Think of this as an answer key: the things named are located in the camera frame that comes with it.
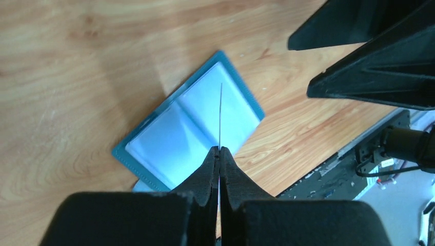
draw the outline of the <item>black plastic part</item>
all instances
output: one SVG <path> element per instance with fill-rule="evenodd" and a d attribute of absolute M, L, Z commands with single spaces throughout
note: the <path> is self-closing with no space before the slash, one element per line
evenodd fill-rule
<path fill-rule="evenodd" d="M 77 193 L 58 208 L 40 245 L 188 245 L 196 209 L 193 193 Z"/>
<path fill-rule="evenodd" d="M 211 147 L 202 165 L 170 192 L 193 193 L 199 205 L 189 216 L 188 245 L 215 245 L 219 167 L 219 148 Z"/>
<path fill-rule="evenodd" d="M 363 43 L 404 19 L 426 0 L 328 0 L 289 38 L 289 50 Z"/>
<path fill-rule="evenodd" d="M 328 1 L 290 37 L 290 49 L 373 39 L 312 79 L 308 97 L 435 109 L 434 12 L 434 0 Z"/>
<path fill-rule="evenodd" d="M 422 171 L 435 173 L 435 128 L 432 130 L 423 143 L 421 155 L 419 156 L 418 164 Z"/>
<path fill-rule="evenodd" d="M 390 245 L 376 213 L 353 201 L 279 201 L 230 153 L 212 147 L 170 193 L 85 193 L 58 209 L 41 245 Z"/>
<path fill-rule="evenodd" d="M 429 133 L 403 128 L 386 130 L 385 153 L 401 160 L 418 162 L 424 135 Z"/>
<path fill-rule="evenodd" d="M 240 206 L 247 200 L 275 198 L 237 167 L 231 152 L 225 147 L 221 148 L 221 163 L 222 245 L 245 245 L 246 225 Z"/>
<path fill-rule="evenodd" d="M 391 245 L 378 215 L 363 202 L 248 201 L 244 211 L 251 246 Z"/>

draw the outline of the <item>white object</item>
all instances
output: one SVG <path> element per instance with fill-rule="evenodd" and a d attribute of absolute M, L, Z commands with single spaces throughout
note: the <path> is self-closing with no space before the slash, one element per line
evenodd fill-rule
<path fill-rule="evenodd" d="M 384 160 L 381 162 L 381 167 L 385 168 L 385 167 L 389 167 L 394 165 L 394 158 L 388 159 L 388 160 Z"/>

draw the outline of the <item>wooden table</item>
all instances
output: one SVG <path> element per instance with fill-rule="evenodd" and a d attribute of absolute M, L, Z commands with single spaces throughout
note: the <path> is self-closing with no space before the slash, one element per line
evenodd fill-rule
<path fill-rule="evenodd" d="M 323 0 L 0 2 L 0 244 L 35 245 L 78 191 L 129 191 L 110 154 L 216 50 L 266 118 L 236 155 L 277 195 L 392 110 L 307 99 L 312 77 L 358 45 L 288 51 Z"/>

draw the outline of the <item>blue border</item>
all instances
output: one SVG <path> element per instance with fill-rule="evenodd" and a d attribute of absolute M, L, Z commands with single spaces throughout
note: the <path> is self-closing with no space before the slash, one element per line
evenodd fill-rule
<path fill-rule="evenodd" d="M 139 124 L 139 126 L 137 126 L 130 134 L 128 134 L 127 137 L 121 140 L 121 142 L 112 150 L 112 155 L 150 188 L 156 191 L 170 191 L 166 185 L 164 185 L 159 179 L 151 174 L 136 159 L 134 159 L 125 150 L 125 146 L 134 137 L 136 137 L 136 135 L 138 135 L 143 128 L 147 127 L 155 118 L 163 113 L 178 96 L 185 92 L 193 83 L 195 83 L 218 62 L 221 62 L 224 68 L 227 70 L 228 74 L 234 80 L 234 83 L 237 85 L 246 101 L 252 107 L 258 119 L 260 121 L 263 120 L 265 116 L 264 111 L 260 107 L 257 100 L 255 100 L 252 93 L 249 91 L 246 84 L 243 82 L 242 77 L 240 77 L 239 73 L 222 50 L 216 52 L 208 61 L 205 62 L 204 65 L 202 65 L 190 78 L 188 78 L 183 85 L 181 85 L 174 93 L 172 93 L 162 104 L 160 104 L 150 115 L 148 115 L 148 117 L 146 117 L 144 121 Z"/>

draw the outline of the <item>black cable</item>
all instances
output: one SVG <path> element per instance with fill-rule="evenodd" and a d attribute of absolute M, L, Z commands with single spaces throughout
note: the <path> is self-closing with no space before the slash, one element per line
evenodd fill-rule
<path fill-rule="evenodd" d="M 402 169 L 396 169 L 396 170 L 378 172 L 378 173 L 363 173 L 363 172 L 361 172 L 361 168 L 369 163 L 370 163 L 370 159 L 367 159 L 363 163 L 360 163 L 357 165 L 357 167 L 355 168 L 355 172 L 357 173 L 358 176 L 366 177 L 366 178 L 368 178 L 368 177 L 380 177 L 380 176 L 384 176 L 384 175 L 392 175 L 392 174 L 404 173 L 404 172 L 409 172 L 409 171 L 414 171 L 414 170 L 420 169 L 420 167 L 416 166 L 416 167 L 402 168 Z"/>

